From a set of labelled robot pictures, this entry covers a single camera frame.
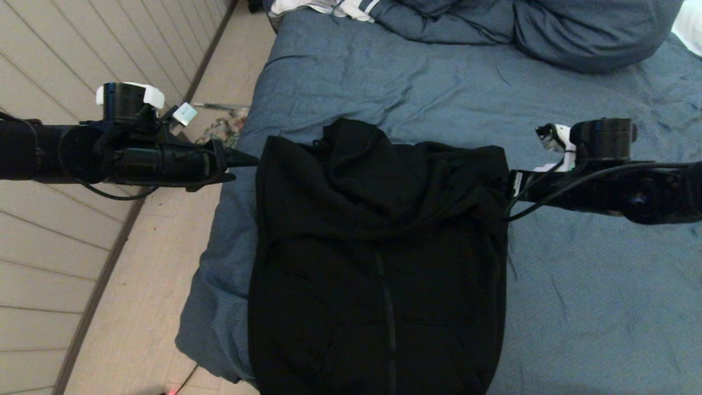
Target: wire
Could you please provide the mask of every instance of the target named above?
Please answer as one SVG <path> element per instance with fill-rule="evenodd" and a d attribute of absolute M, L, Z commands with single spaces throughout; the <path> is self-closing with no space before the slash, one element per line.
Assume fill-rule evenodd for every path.
<path fill-rule="evenodd" d="M 518 219 L 524 218 L 525 216 L 531 214 L 532 212 L 535 212 L 538 208 L 547 205 L 549 202 L 554 200 L 555 198 L 558 198 L 560 195 L 563 195 L 564 193 L 568 192 L 569 190 L 576 188 L 580 185 L 583 185 L 586 182 L 592 181 L 594 179 L 598 179 L 599 177 L 606 176 L 607 174 L 613 174 L 613 173 L 619 173 L 621 171 L 627 171 L 627 170 L 637 170 L 637 169 L 681 169 L 685 168 L 688 166 L 691 166 L 692 163 L 655 163 L 655 162 L 648 162 L 648 163 L 632 163 L 632 164 L 625 164 L 622 166 L 617 166 L 617 167 L 610 167 L 609 169 L 604 169 L 600 171 L 596 171 L 595 173 L 588 174 L 587 176 L 584 176 L 581 179 L 577 179 L 571 183 L 566 184 L 564 187 L 560 188 L 559 190 L 556 190 L 554 193 L 551 193 L 549 196 L 546 196 L 542 200 L 540 200 L 537 203 L 534 203 L 531 205 L 529 208 L 525 209 L 524 211 L 510 216 L 507 218 L 507 221 L 516 221 Z"/>
<path fill-rule="evenodd" d="M 87 182 L 85 182 L 85 181 L 81 181 L 81 180 L 76 179 L 76 178 L 73 178 L 73 179 L 74 179 L 75 181 L 77 181 L 78 183 L 80 183 L 82 186 L 86 187 L 86 188 L 87 188 L 88 190 L 90 190 L 91 192 L 97 193 L 98 195 L 103 196 L 104 198 L 108 198 L 108 199 L 112 199 L 112 200 L 121 200 L 121 201 L 139 200 L 139 199 L 146 198 L 148 195 L 151 195 L 153 192 L 156 192 L 156 189 L 159 189 L 159 187 L 155 186 L 155 187 L 153 187 L 153 188 L 147 190 L 146 192 L 142 192 L 142 193 L 140 193 L 140 194 L 138 194 L 138 195 L 134 195 L 134 196 L 116 196 L 116 195 L 110 195 L 110 194 L 107 193 L 107 192 L 103 192 L 103 191 L 97 189 L 96 187 L 90 185 L 89 183 L 87 183 Z"/>
<path fill-rule="evenodd" d="M 561 160 L 560 160 L 554 167 L 551 167 L 546 173 L 542 173 L 542 174 L 541 174 L 539 177 L 537 177 L 535 180 L 533 180 L 532 182 L 528 183 L 516 196 L 514 196 L 514 198 L 513 198 L 512 201 L 510 202 L 510 204 L 507 206 L 507 209 L 505 209 L 504 218 L 508 218 L 508 217 L 510 216 L 510 211 L 512 211 L 512 208 L 517 204 L 517 202 L 519 201 L 519 198 L 520 198 L 520 197 L 524 196 L 524 194 L 527 193 L 527 191 L 528 191 L 532 186 L 535 186 L 537 183 L 539 183 L 539 181 L 543 180 L 544 177 L 546 177 L 547 175 L 553 173 L 553 172 L 556 171 L 559 167 L 561 167 L 561 165 L 563 164 L 563 162 L 565 161 L 565 159 L 566 159 L 565 157 L 561 158 Z"/>
<path fill-rule="evenodd" d="M 190 372 L 190 374 L 187 376 L 187 379 L 185 379 L 185 381 L 180 385 L 180 388 L 178 388 L 178 390 L 177 390 L 176 392 L 174 392 L 173 395 L 178 395 L 178 393 L 180 393 L 180 390 L 183 389 L 183 387 L 185 387 L 185 385 L 187 384 L 187 382 L 190 381 L 190 378 L 192 377 L 192 375 L 195 374 L 195 370 L 197 370 L 197 368 L 198 368 L 199 366 L 200 366 L 200 365 L 198 365 L 197 363 L 195 364 L 195 367 L 192 369 L 192 372 Z"/>

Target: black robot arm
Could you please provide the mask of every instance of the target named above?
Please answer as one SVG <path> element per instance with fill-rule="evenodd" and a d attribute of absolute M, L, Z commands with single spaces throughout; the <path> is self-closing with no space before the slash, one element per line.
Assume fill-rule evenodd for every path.
<path fill-rule="evenodd" d="M 536 132 L 564 159 L 547 171 L 510 172 L 508 220 L 548 205 L 646 225 L 702 221 L 702 162 L 630 161 L 637 134 L 631 119 L 597 119 L 572 128 L 547 124 Z M 534 205 L 509 216 L 518 200 Z"/>
<path fill-rule="evenodd" d="M 100 93 L 100 121 L 42 125 L 0 113 L 0 179 L 195 191 L 236 179 L 227 173 L 230 167 L 258 163 L 255 157 L 224 148 L 218 140 L 204 145 L 178 140 L 170 128 L 183 118 L 183 107 L 158 117 L 157 109 L 146 103 L 153 99 L 147 98 L 144 86 L 108 83 Z"/>

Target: white cloth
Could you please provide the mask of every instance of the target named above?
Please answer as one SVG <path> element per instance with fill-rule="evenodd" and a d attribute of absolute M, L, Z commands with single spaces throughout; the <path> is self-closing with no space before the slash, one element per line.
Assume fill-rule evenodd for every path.
<path fill-rule="evenodd" d="M 268 17 L 273 22 L 280 19 L 285 13 L 302 7 L 331 14 L 338 17 L 351 17 L 362 22 L 375 22 L 367 13 L 359 9 L 361 0 L 277 0 L 273 3 Z"/>
<path fill-rule="evenodd" d="M 702 0 L 686 0 L 673 24 L 673 33 L 697 56 L 702 56 Z"/>

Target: blue bedsheet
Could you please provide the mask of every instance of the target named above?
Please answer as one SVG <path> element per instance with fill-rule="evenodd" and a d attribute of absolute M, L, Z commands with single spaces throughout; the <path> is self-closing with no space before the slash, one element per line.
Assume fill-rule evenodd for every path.
<path fill-rule="evenodd" d="M 556 162 L 534 127 L 630 117 L 641 160 L 702 159 L 702 60 L 674 36 L 606 75 L 562 70 L 515 47 L 407 41 L 314 11 L 285 16 L 239 147 L 311 143 L 339 117 L 395 143 L 501 145 L 512 168 Z M 253 381 L 246 297 L 255 257 L 255 169 L 223 186 L 178 347 L 213 374 Z M 526 207 L 518 204 L 515 210 Z M 545 207 L 510 226 L 507 319 L 490 394 L 702 392 L 698 225 L 641 226 Z"/>

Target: blue comforter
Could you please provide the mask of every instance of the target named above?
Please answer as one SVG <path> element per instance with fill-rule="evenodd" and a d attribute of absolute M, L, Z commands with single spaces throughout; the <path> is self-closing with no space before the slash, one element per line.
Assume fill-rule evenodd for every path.
<path fill-rule="evenodd" d="M 514 42 L 554 65 L 607 72 L 652 55 L 683 0 L 266 0 L 287 8 L 349 6 L 406 39 L 432 44 Z"/>
<path fill-rule="evenodd" d="M 260 155 L 270 135 L 311 143 L 346 117 L 377 124 L 394 143 L 501 145 L 512 168 L 530 169 L 558 159 L 534 127 L 630 117 L 636 159 L 688 162 L 702 158 L 701 84 L 702 60 L 672 35 L 641 63 L 584 75 L 513 45 L 425 44 L 302 10 L 283 19 L 239 147 Z M 239 179 L 223 186 L 176 340 L 231 381 L 255 381 L 246 321 L 255 171 L 236 169 Z M 550 207 L 514 222 L 504 347 L 489 393 L 699 394 L 700 247 L 697 225 Z"/>

